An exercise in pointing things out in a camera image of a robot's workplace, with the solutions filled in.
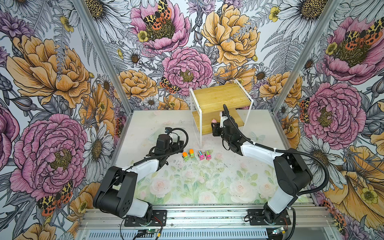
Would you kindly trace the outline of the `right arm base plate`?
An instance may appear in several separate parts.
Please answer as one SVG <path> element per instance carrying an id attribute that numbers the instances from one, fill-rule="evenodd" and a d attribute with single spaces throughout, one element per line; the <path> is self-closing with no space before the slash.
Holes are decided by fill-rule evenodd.
<path id="1" fill-rule="evenodd" d="M 264 209 L 248 209 L 244 221 L 250 223 L 251 226 L 289 226 L 292 224 L 287 210 L 276 214 Z"/>

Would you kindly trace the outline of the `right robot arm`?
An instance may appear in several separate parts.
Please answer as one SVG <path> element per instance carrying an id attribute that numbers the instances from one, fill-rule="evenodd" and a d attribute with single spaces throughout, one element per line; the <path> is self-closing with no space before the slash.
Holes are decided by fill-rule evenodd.
<path id="1" fill-rule="evenodd" d="M 278 150 L 267 147 L 247 138 L 231 119 L 218 123 L 212 120 L 213 136 L 221 137 L 229 150 L 272 166 L 276 173 L 278 188 L 264 205 L 262 219 L 272 225 L 299 197 L 299 193 L 313 179 L 313 174 L 302 156 L 295 150 Z"/>

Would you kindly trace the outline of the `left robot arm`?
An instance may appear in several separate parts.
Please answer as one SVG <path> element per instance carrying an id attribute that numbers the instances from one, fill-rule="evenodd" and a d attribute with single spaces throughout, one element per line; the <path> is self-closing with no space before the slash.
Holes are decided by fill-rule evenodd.
<path id="1" fill-rule="evenodd" d="M 93 199 L 93 207 L 119 218 L 133 216 L 148 222 L 152 204 L 134 197 L 137 183 L 159 171 L 170 156 L 182 153 L 188 140 L 174 140 L 171 134 L 161 134 L 144 159 L 127 168 L 110 167 Z"/>

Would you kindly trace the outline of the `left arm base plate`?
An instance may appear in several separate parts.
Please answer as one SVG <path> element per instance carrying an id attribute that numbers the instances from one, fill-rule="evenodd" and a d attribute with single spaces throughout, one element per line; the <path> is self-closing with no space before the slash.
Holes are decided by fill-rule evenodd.
<path id="1" fill-rule="evenodd" d="M 127 216 L 124 221 L 125 227 L 164 227 L 167 222 L 167 210 L 153 210 L 151 214 L 142 218 Z"/>

